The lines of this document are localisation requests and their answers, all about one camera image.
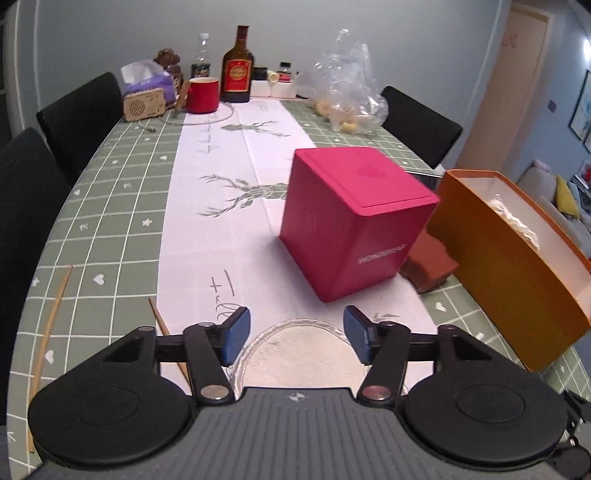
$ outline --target metal screw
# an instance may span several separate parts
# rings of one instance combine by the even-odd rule
[[[369,385],[363,389],[362,394],[365,398],[376,401],[386,400],[392,396],[390,389],[383,385]]]
[[[210,400],[221,400],[226,398],[230,394],[230,391],[223,385],[208,385],[207,387],[203,387],[200,393],[203,397],[209,398]]]

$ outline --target green checkered tablecloth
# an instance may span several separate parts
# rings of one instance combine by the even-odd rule
[[[384,130],[335,134],[303,103],[284,105],[319,147],[376,146],[406,170],[432,172]],[[121,122],[108,135],[64,204],[41,256],[18,328],[9,380],[7,430],[14,480],[40,463],[26,447],[28,389],[67,266],[74,269],[44,353],[42,386],[136,327],[155,326],[147,297],[156,294],[164,211],[181,127],[165,126],[158,119],[148,125],[155,132]],[[518,362],[454,277],[422,300],[437,325],[454,323]],[[557,390],[589,395],[589,378],[572,348],[541,376]]]

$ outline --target liquor bottle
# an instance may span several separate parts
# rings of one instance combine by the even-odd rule
[[[248,27],[238,26],[236,44],[222,61],[220,100],[222,102],[245,103],[251,95],[252,66],[255,58],[246,49]]]

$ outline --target red mug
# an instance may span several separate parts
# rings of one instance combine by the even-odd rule
[[[214,113],[220,102],[219,80],[213,77],[190,79],[187,103],[189,113]]]

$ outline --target chopstick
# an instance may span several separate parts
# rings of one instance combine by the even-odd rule
[[[150,306],[152,307],[152,312],[154,314],[154,317],[156,318],[156,321],[158,322],[158,326],[160,327],[160,331],[162,332],[162,335],[170,335],[170,331],[169,331],[168,327],[166,326],[166,324],[164,323],[164,319],[162,318],[162,315],[160,315],[160,312],[156,308],[156,302],[154,301],[154,298],[149,297],[148,301],[150,302]],[[191,385],[191,382],[189,381],[189,371],[187,370],[187,364],[178,362],[177,365],[178,365],[178,368],[180,369],[181,373],[183,374],[183,377],[187,381],[187,383],[189,385]]]
[[[37,351],[37,359],[35,360],[35,373],[33,375],[33,380],[31,381],[31,388],[29,389],[29,403],[31,403],[31,400],[39,391],[39,383],[41,382],[41,372],[43,371],[43,359],[45,358],[45,351],[47,350],[47,344],[49,343],[49,338],[51,337],[51,331],[53,330],[53,326],[56,323],[57,312],[60,309],[61,299],[63,298],[64,292],[66,291],[68,280],[70,280],[70,275],[72,274],[73,268],[73,265],[70,265],[66,271],[66,274],[61,279],[60,287],[57,289],[56,299],[53,301],[51,311],[49,312],[49,318],[45,324],[45,331],[43,332],[43,338],[41,340],[39,350]],[[31,430],[28,429],[27,448],[31,453],[35,451],[33,436],[31,435]]]

